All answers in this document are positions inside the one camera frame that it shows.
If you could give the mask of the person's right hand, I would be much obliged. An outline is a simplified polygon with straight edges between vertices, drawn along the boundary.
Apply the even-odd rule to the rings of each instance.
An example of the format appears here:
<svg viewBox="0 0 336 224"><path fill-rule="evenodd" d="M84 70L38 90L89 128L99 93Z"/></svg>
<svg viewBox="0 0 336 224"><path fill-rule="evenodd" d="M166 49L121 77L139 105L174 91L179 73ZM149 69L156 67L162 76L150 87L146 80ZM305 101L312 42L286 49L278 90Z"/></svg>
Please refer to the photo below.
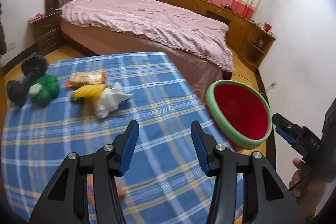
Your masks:
<svg viewBox="0 0 336 224"><path fill-rule="evenodd" d="M288 187L289 187L291 195L295 199L298 199L299 196L301 196L302 190L298 186L295 187L295 185L298 184L300 181L302 182L302 178L301 178L299 169L301 168L301 166L304 163L305 162L302 161L299 158L294 158L293 159L293 165L297 168L297 170L293 174ZM314 195L319 196L321 198L321 197L323 197L323 195L326 192L326 184L321 182L321 181L312 181L310 184L307 185L307 189L308 189L309 192L311 192Z"/></svg>

